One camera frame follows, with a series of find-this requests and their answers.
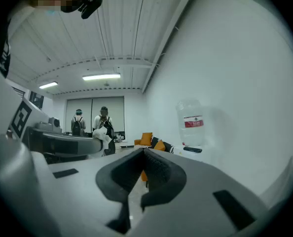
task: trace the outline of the plastic bottle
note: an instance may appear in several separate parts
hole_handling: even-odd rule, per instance
[[[200,102],[197,99],[184,99],[177,104],[176,110],[183,145],[202,146],[204,122]]]

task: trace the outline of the fluorescent light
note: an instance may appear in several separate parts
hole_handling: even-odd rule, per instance
[[[120,74],[103,74],[103,75],[94,75],[94,76],[85,76],[83,79],[88,80],[97,80],[97,79],[110,79],[110,78],[120,78]]]
[[[52,83],[48,83],[48,84],[46,84],[46,85],[42,85],[42,86],[40,86],[39,88],[40,89],[46,89],[46,88],[49,88],[49,87],[52,87],[52,86],[56,86],[56,85],[58,85],[58,83],[57,82],[52,82]]]

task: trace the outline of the orange chair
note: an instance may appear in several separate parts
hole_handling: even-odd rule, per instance
[[[135,145],[140,145],[141,140],[135,140]],[[147,175],[145,174],[144,170],[141,173],[141,179],[143,182],[146,182],[147,187]]]

